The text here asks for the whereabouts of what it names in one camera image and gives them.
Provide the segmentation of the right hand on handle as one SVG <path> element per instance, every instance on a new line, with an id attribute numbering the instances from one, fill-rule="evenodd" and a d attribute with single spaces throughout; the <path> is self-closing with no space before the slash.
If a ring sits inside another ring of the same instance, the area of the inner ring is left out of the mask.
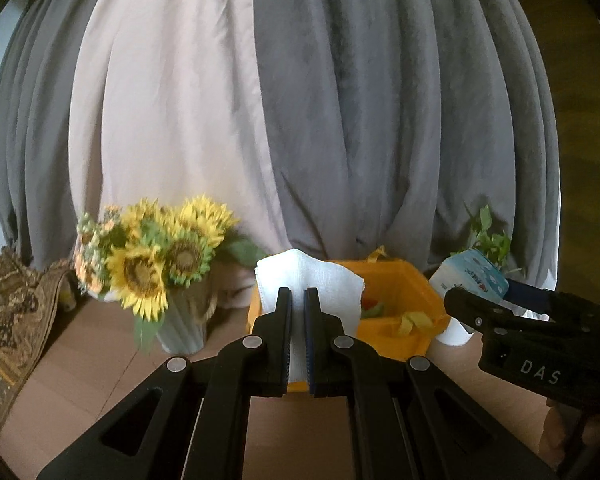
<path id="1" fill-rule="evenodd" d="M 565 406 L 552 399 L 546 399 L 546 406 L 539 456 L 550 468 L 557 470 L 569 455 L 567 441 L 571 438 L 577 438 L 587 448 L 600 446 L 600 414 L 588 418 L 577 434 L 577 423 L 570 419 Z"/>

